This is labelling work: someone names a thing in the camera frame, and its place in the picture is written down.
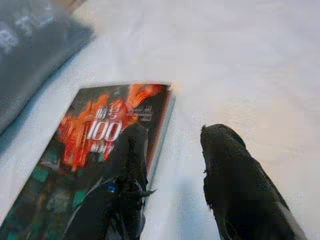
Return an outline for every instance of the white fabric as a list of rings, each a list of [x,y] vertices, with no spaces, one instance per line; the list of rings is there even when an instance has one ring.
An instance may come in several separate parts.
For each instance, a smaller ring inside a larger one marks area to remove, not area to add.
[[[203,195],[202,125],[244,139],[308,239],[320,240],[318,0],[88,0],[97,39],[0,139],[2,221],[80,87],[170,82],[176,104],[142,240],[219,239]]]

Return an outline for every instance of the gray cloth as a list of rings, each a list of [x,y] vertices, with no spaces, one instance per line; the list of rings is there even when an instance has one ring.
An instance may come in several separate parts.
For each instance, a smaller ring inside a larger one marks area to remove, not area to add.
[[[48,0],[0,1],[0,134],[92,33]]]

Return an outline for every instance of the book cover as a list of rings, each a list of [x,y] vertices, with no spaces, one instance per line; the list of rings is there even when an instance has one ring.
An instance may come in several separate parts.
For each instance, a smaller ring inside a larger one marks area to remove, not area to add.
[[[4,240],[57,240],[107,168],[121,132],[147,129],[147,172],[170,98],[169,86],[133,84],[81,89],[0,227]]]

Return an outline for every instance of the book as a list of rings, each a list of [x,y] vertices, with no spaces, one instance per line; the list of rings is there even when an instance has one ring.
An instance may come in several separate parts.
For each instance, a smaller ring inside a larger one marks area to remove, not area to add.
[[[80,89],[0,227],[0,239],[62,239],[74,211],[109,167],[118,136],[135,123],[147,131],[150,189],[174,102],[163,84]]]

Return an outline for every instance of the white bedsheet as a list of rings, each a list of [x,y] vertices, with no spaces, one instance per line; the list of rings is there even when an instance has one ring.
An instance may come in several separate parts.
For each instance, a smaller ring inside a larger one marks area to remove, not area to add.
[[[203,195],[202,125],[244,139],[310,240],[320,240],[320,2],[88,0],[97,39],[0,138],[0,223],[80,87],[173,83],[176,104],[142,240],[219,239]]]

